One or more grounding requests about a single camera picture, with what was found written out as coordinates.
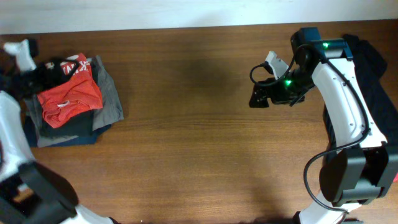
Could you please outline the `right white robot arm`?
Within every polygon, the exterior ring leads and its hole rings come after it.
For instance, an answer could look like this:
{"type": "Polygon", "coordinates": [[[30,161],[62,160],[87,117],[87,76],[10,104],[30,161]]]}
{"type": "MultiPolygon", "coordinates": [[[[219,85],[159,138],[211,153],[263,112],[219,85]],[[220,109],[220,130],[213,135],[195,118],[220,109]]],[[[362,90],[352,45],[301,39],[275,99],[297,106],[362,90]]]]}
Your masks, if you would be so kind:
{"type": "Polygon", "coordinates": [[[290,63],[267,54],[260,67],[270,77],[254,82],[249,105],[295,105],[309,90],[319,90],[330,147],[318,154],[324,159],[320,191],[292,223],[345,223],[350,212],[387,194],[397,174],[397,148],[374,120],[347,42],[292,40],[292,48],[290,63]]]}

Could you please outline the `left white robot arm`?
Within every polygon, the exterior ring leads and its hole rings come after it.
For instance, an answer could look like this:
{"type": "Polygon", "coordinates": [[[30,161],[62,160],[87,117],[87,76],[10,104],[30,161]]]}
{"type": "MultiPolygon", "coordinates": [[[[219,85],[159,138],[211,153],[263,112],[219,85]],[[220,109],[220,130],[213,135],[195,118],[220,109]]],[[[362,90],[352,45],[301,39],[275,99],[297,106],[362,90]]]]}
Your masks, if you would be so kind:
{"type": "Polygon", "coordinates": [[[22,130],[19,100],[60,84],[79,68],[72,60],[69,72],[55,63],[27,68],[1,90],[1,222],[3,223],[114,223],[80,205],[68,180],[38,163],[22,130]]]}

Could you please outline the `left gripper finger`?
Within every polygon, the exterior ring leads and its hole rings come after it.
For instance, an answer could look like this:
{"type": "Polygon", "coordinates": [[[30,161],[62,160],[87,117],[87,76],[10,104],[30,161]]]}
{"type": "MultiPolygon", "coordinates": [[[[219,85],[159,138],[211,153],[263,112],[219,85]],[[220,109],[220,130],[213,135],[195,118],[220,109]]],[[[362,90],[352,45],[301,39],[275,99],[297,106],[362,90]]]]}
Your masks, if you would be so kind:
{"type": "Polygon", "coordinates": [[[44,70],[40,72],[40,92],[55,88],[68,82],[70,76],[63,70],[44,70]]]}
{"type": "Polygon", "coordinates": [[[54,57],[50,59],[53,63],[53,74],[60,78],[70,78],[78,70],[80,63],[78,60],[54,57]]]}

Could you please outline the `orange t-shirt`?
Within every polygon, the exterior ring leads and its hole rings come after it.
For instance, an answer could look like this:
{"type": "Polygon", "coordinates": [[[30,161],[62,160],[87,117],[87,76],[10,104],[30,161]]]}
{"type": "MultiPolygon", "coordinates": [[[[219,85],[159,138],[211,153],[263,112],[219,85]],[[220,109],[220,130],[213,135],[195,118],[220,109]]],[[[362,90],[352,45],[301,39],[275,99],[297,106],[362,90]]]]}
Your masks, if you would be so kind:
{"type": "Polygon", "coordinates": [[[80,53],[68,59],[80,63],[69,81],[37,95],[42,117],[53,128],[59,128],[78,114],[103,108],[102,94],[93,79],[91,64],[85,55],[80,53]]]}

